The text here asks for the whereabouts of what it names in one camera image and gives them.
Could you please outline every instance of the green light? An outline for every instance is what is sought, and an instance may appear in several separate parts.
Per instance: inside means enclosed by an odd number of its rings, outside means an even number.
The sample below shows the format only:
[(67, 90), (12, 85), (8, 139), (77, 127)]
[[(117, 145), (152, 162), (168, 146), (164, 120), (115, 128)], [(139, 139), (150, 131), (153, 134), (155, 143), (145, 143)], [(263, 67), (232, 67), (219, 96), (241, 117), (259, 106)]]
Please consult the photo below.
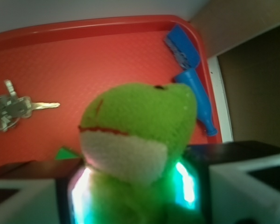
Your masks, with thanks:
[(176, 188), (175, 202), (183, 207), (196, 209), (195, 179), (180, 162), (176, 164), (175, 168), (177, 171), (174, 178)]

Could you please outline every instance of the plush fabric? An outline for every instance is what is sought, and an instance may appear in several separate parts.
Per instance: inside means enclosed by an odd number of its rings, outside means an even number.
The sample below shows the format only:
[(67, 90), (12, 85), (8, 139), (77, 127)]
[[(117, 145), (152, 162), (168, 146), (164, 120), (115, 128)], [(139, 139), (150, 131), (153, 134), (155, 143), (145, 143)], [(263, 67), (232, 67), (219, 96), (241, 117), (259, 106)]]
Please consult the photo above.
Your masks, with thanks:
[(93, 223), (203, 223), (175, 204), (173, 183), (195, 123), (195, 96), (183, 84), (125, 84), (98, 96), (80, 123), (82, 152), (95, 170)]

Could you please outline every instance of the orange plastic tray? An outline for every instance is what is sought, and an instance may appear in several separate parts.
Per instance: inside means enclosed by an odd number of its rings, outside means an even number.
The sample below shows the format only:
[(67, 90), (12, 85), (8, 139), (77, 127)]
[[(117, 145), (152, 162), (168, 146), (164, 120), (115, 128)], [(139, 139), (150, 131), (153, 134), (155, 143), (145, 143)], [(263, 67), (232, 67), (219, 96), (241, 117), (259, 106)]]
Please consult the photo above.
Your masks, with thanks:
[(0, 95), (10, 79), (18, 96), (60, 102), (34, 111), (0, 133), (0, 165), (53, 159), (61, 146), (79, 152), (78, 124), (101, 92), (129, 82), (168, 84), (182, 72), (163, 39), (179, 24), (200, 53), (197, 73), (209, 95), (219, 133), (207, 137), (198, 122), (191, 144), (219, 143), (221, 133), (203, 44), (176, 16), (134, 16), (41, 25), (0, 34)]

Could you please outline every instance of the white plush chin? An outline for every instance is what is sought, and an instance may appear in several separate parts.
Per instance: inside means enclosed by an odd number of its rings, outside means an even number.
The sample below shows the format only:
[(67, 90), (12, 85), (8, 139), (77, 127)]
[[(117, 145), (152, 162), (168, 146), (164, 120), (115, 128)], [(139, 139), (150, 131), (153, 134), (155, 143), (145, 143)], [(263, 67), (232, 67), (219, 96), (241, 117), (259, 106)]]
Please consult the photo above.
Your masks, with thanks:
[(80, 133), (86, 161), (118, 179), (149, 185), (159, 179), (167, 161), (167, 147), (137, 136), (106, 132)]

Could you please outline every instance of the blue plastic toy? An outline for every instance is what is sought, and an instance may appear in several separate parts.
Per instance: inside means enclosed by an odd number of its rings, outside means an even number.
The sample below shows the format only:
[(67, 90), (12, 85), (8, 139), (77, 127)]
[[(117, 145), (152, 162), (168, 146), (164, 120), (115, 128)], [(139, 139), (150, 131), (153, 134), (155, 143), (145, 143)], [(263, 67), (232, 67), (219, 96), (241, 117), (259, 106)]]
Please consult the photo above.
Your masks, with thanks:
[(208, 136), (216, 135), (218, 131), (211, 119), (210, 100), (195, 71), (195, 68), (200, 63), (200, 56), (197, 50), (178, 25), (169, 32), (165, 42), (172, 50), (179, 65), (185, 70), (175, 77), (175, 81), (186, 84), (192, 89), (197, 100), (197, 118), (205, 125)]

